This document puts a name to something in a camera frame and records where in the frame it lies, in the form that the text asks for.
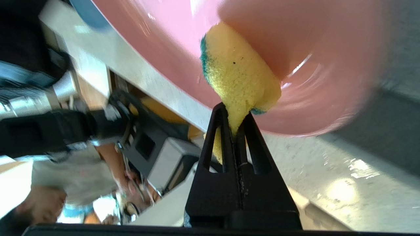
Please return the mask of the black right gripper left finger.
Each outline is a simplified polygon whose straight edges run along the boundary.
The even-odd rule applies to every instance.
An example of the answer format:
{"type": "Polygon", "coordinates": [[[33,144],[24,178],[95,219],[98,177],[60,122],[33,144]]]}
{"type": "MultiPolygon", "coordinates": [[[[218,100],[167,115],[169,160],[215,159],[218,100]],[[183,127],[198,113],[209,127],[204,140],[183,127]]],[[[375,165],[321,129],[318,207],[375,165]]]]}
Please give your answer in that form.
{"type": "Polygon", "coordinates": [[[223,103],[211,114],[207,135],[187,203],[185,227],[225,227],[229,215],[240,209],[240,189],[228,114],[223,103]],[[216,131],[220,128],[222,172],[210,172],[216,131]]]}

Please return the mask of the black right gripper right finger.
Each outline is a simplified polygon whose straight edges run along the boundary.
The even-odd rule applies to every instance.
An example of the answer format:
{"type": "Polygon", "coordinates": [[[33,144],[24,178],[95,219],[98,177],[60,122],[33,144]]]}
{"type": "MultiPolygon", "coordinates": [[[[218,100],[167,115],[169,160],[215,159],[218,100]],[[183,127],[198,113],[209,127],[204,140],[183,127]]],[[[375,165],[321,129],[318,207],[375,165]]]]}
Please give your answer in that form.
{"type": "Polygon", "coordinates": [[[237,132],[235,164],[241,194],[235,222],[249,229],[302,230],[298,207],[252,114],[237,132]]]}

